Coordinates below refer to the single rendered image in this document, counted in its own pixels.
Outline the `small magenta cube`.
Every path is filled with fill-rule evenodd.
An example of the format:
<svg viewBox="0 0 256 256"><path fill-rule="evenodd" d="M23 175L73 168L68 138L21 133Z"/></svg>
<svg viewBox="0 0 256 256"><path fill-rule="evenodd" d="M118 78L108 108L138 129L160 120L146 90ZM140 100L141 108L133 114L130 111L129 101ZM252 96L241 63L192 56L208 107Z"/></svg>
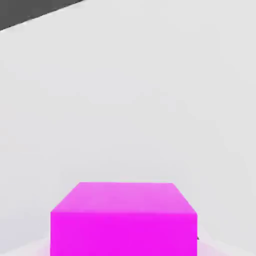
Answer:
<svg viewBox="0 0 256 256"><path fill-rule="evenodd" d="M198 215L173 183L80 182L50 213L50 256L197 256Z"/></svg>

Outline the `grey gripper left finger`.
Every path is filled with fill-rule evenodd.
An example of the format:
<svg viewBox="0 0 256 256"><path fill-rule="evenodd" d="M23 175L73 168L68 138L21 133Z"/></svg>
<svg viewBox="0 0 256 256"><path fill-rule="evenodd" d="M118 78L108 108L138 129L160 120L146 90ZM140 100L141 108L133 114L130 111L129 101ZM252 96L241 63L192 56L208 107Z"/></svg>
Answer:
<svg viewBox="0 0 256 256"><path fill-rule="evenodd" d="M5 256L50 256L50 239L43 238L23 245L7 252Z"/></svg>

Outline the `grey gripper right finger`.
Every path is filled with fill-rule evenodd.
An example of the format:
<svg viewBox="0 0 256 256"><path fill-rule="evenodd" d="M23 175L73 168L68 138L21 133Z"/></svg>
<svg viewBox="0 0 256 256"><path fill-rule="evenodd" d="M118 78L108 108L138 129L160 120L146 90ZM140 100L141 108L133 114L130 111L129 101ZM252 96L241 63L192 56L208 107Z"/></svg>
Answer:
<svg viewBox="0 0 256 256"><path fill-rule="evenodd" d="M223 253L199 237L197 239L197 256L223 256Z"/></svg>

